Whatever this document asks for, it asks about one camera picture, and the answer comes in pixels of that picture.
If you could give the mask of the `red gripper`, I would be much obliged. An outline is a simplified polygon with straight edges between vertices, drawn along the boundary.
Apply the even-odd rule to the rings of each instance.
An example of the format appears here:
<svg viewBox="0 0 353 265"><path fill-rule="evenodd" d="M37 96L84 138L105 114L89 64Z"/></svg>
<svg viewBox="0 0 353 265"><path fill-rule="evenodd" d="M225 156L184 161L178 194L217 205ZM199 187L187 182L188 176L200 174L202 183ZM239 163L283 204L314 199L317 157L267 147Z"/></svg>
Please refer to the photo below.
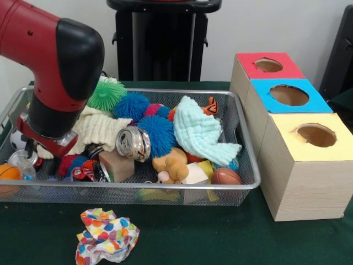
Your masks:
<svg viewBox="0 0 353 265"><path fill-rule="evenodd" d="M59 139L44 137L36 133L29 126L27 118L27 114L21 114L17 119L17 129L28 139L25 145L25 151L28 154L27 159L32 157L34 151L34 142L36 141L54 156L51 162L51 166L48 170L48 175L55 176L61 163L61 157L68 154L68 152L76 144L78 140L78 134L70 131L64 137Z"/></svg>

